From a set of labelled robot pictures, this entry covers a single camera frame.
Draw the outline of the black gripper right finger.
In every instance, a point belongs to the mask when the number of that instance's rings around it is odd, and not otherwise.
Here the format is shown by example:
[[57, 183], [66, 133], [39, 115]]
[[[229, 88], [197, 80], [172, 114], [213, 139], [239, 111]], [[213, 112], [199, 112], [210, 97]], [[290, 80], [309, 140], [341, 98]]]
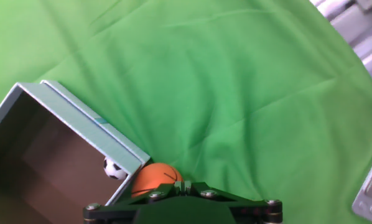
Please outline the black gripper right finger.
[[205, 182], [182, 182], [182, 194], [218, 202], [230, 209], [238, 223], [251, 219], [252, 223], [280, 224], [282, 223], [282, 202], [272, 200], [250, 200], [213, 187]]

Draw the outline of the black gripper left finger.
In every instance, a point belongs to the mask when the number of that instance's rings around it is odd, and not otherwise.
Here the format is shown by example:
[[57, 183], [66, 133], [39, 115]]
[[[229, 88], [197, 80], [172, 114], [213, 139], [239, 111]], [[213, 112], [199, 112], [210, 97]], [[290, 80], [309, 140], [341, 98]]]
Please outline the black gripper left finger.
[[84, 224], [95, 224], [131, 221], [141, 208], [171, 197], [180, 196], [182, 189], [183, 182], [160, 184], [156, 189], [134, 198], [116, 202], [114, 205], [104, 206], [91, 203], [83, 208], [83, 222]]

